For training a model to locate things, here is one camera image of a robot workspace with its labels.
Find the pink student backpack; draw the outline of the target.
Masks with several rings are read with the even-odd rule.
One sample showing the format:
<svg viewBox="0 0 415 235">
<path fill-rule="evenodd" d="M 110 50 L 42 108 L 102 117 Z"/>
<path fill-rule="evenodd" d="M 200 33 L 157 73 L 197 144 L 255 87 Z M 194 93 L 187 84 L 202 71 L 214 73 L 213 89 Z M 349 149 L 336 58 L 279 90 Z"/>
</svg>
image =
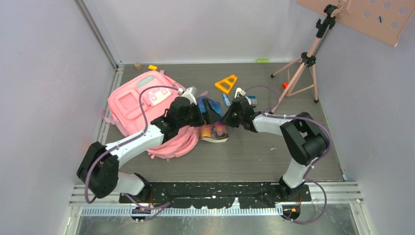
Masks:
<svg viewBox="0 0 415 235">
<path fill-rule="evenodd" d="M 115 125 L 125 137 L 141 131 L 144 119 L 152 121 L 164 114 L 178 97 L 181 84 L 164 73 L 152 70 L 145 72 L 114 90 L 108 98 L 111 117 L 103 117 Z M 171 159 L 190 152 L 199 140 L 197 127 L 183 127 L 178 135 L 167 143 L 153 147 L 147 152 L 151 158 Z"/>
</svg>

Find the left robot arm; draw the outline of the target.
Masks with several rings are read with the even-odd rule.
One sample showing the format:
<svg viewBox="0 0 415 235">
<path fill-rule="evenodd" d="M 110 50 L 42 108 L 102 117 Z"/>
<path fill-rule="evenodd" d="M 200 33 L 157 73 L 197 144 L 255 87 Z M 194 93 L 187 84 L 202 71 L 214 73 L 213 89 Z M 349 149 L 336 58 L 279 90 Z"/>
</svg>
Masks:
<svg viewBox="0 0 415 235">
<path fill-rule="evenodd" d="M 182 127 L 199 127 L 221 119 L 206 98 L 203 106 L 205 110 L 201 112 L 197 103 L 178 97 L 144 130 L 107 145 L 98 141 L 92 143 L 77 170 L 77 177 L 85 184 L 86 191 L 91 191 L 96 198 L 114 192 L 129 194 L 139 203 L 146 202 L 150 189 L 145 186 L 144 179 L 119 169 L 137 155 L 176 137 Z"/>
</svg>

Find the dark cover paperback book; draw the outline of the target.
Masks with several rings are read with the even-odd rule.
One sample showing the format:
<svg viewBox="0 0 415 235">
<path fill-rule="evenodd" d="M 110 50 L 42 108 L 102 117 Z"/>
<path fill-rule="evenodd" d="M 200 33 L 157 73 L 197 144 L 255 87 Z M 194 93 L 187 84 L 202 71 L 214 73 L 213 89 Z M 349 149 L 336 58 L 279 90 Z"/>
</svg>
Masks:
<svg viewBox="0 0 415 235">
<path fill-rule="evenodd" d="M 209 105 L 212 107 L 212 109 L 222 116 L 221 112 L 221 106 L 219 102 L 213 101 L 212 99 L 208 98 L 207 96 L 200 96 L 197 98 L 200 111 L 203 113 L 205 112 L 205 107 L 203 104 L 203 99 L 206 98 Z M 218 121 L 214 124 L 208 124 L 201 126 L 199 128 L 200 130 L 200 138 L 201 140 L 208 141 L 211 143 L 220 143 L 220 142 L 226 142 L 229 139 L 229 135 L 226 129 L 225 124 Z"/>
</svg>

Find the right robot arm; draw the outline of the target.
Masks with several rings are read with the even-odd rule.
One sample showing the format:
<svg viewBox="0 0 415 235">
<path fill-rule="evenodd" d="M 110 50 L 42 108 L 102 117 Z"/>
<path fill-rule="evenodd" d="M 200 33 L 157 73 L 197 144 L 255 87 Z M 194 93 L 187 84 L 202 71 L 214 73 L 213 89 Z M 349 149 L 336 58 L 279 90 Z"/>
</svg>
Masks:
<svg viewBox="0 0 415 235">
<path fill-rule="evenodd" d="M 328 130 L 314 121 L 309 113 L 281 116 L 256 112 L 245 96 L 238 96 L 232 101 L 223 121 L 229 127 L 243 126 L 254 133 L 283 137 L 292 159 L 279 180 L 277 192 L 286 201 L 292 201 L 298 196 L 310 170 L 332 147 Z"/>
</svg>

